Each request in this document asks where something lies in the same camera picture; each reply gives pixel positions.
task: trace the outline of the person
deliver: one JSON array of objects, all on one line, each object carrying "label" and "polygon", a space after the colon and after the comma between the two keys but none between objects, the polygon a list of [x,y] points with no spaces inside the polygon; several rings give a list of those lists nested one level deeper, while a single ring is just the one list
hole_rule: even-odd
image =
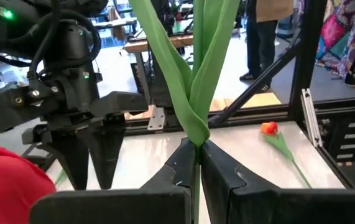
[{"label": "person", "polygon": [[[274,62],[275,30],[278,20],[293,13],[293,0],[247,0],[246,42],[247,67],[249,72],[239,77],[240,81],[255,80]],[[259,93],[271,86],[268,80]]]},{"label": "person", "polygon": [[35,164],[0,147],[0,223],[28,224],[36,201],[56,191]]}]

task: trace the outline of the floor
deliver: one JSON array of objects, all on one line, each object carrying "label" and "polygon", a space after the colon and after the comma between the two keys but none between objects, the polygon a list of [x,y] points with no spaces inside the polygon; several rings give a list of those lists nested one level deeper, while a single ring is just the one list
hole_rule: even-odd
[{"label": "floor", "polygon": [[[288,43],[284,40],[277,40],[277,55],[286,48]],[[101,96],[111,91],[131,91],[136,92],[136,84],[130,69],[130,57],[122,47],[111,47],[103,49],[98,55],[94,65],[98,64],[100,72],[103,74],[103,81],[98,84]],[[226,60],[221,71],[218,87],[214,98],[235,98],[239,96],[250,83],[241,83],[238,78],[247,72],[246,67],[246,43],[244,36],[231,39]],[[288,102],[290,85],[292,82],[292,71],[294,62],[290,62],[279,74],[276,75],[272,83],[271,91],[275,93],[279,101]],[[5,75],[7,79],[12,78],[10,73]],[[315,67],[311,90],[315,100],[325,100],[331,98],[346,98],[355,96],[355,89],[343,84],[342,80],[332,80],[335,77],[320,67]],[[0,145],[21,154],[27,146],[21,143],[21,133],[26,128],[30,128],[39,121],[31,121],[16,127],[12,131],[0,134]]]}]

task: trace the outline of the white platform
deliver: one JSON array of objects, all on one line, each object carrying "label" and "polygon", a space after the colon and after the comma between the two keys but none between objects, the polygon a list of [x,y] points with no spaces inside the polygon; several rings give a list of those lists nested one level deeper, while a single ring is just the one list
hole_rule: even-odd
[{"label": "white platform", "polygon": [[[279,123],[288,147],[298,166],[313,188],[344,188],[326,162],[310,144],[294,122]],[[165,163],[180,144],[184,133],[165,133],[126,137],[119,154],[112,189],[138,189]],[[259,125],[211,130],[210,139],[244,166],[281,188],[305,188],[304,181],[291,162],[260,134]],[[61,166],[55,162],[47,174],[55,180]],[[87,189],[99,189],[95,170],[90,161]],[[69,180],[58,190],[73,190]],[[201,191],[200,223],[208,224],[205,197]]]}]

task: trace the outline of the orange tulip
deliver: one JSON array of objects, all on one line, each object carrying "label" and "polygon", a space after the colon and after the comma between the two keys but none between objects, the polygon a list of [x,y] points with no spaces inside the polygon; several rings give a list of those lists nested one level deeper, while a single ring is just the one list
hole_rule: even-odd
[{"label": "orange tulip", "polygon": [[278,133],[278,125],[273,121],[269,123],[262,123],[262,125],[260,126],[260,130],[262,134],[275,136]]}]

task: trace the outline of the colorful quilt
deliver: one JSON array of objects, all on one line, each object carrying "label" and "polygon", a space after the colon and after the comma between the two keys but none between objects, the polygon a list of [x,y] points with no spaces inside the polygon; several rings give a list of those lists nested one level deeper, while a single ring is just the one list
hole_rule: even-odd
[{"label": "colorful quilt", "polygon": [[346,78],[355,60],[355,0],[328,0],[316,59]]}]

